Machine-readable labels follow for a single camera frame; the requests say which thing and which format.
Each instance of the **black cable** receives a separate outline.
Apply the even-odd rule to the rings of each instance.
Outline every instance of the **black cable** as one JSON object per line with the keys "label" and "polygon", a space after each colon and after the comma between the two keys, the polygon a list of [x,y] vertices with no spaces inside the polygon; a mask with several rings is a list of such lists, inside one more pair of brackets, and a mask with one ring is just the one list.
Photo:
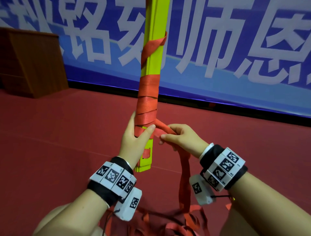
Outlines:
{"label": "black cable", "polygon": [[211,196],[211,198],[216,198],[216,197],[231,197],[231,195],[219,195],[219,196],[216,196],[216,195],[213,195]]}
{"label": "black cable", "polygon": [[103,229],[103,235],[102,235],[102,236],[105,236],[105,231],[106,231],[107,222],[110,220],[110,217],[113,216],[115,213],[117,213],[117,212],[119,212],[119,211],[120,211],[120,209],[114,211],[110,216],[107,217],[107,220],[106,220],[106,222],[105,222],[105,226],[104,226],[104,229]]}

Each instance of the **brown wooden box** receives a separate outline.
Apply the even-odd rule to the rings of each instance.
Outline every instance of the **brown wooden box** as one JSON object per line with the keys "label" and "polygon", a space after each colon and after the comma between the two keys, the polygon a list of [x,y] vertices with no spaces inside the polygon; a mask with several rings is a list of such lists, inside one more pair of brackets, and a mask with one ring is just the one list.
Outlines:
{"label": "brown wooden box", "polygon": [[0,28],[0,78],[5,90],[24,97],[67,89],[58,35]]}

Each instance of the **black baseboard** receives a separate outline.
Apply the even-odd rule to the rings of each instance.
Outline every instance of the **black baseboard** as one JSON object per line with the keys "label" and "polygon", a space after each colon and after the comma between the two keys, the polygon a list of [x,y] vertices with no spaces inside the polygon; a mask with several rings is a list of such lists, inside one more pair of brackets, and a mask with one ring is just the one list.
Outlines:
{"label": "black baseboard", "polygon": [[[103,92],[127,97],[137,97],[138,91],[123,89],[123,88],[116,88],[104,85],[96,85],[96,84],[89,84],[83,82],[76,82],[76,81],[68,81],[70,88],[77,88],[82,90],[89,90],[95,92]],[[287,124],[293,125],[301,125],[306,127],[311,127],[311,119],[306,117],[276,113],[271,111],[261,111],[251,108],[244,108],[238,106],[231,106],[225,105],[220,103],[211,103],[207,101],[198,101],[186,98],[178,98],[172,97],[167,95],[159,95],[158,98],[159,102],[165,102],[169,104],[181,105],[181,106],[188,106],[198,109],[222,112],[227,114],[233,114],[238,116],[247,116],[251,118],[263,119],[263,120],[271,120],[277,121]]]}

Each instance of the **banner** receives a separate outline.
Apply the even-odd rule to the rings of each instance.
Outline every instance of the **banner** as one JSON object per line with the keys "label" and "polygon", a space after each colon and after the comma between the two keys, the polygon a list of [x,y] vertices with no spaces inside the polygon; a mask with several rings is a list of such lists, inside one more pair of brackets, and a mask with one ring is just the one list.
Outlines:
{"label": "banner", "polygon": [[[145,0],[0,2],[60,36],[69,80],[138,90]],[[311,117],[311,1],[171,0],[167,32],[161,94]]]}

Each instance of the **black wristband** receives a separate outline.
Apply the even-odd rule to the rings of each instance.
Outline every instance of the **black wristband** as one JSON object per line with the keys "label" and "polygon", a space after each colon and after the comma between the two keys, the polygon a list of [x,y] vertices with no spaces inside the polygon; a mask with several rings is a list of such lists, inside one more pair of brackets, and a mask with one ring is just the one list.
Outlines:
{"label": "black wristband", "polygon": [[88,183],[87,188],[100,196],[109,206],[114,205],[119,199],[119,196],[114,192],[93,180]]}
{"label": "black wristband", "polygon": [[125,170],[127,170],[131,175],[134,174],[132,168],[128,165],[128,163],[126,162],[126,160],[124,160],[121,157],[113,157],[110,160],[111,163],[116,163],[118,166],[121,166],[122,168],[124,168]]}
{"label": "black wristband", "polygon": [[237,174],[225,186],[225,190],[229,190],[247,171],[248,168],[246,167],[246,165],[243,165],[242,168],[237,172]]}
{"label": "black wristband", "polygon": [[216,158],[224,151],[225,149],[216,144],[211,149],[205,153],[205,155],[200,160],[200,164],[203,167],[204,172],[213,164]]}

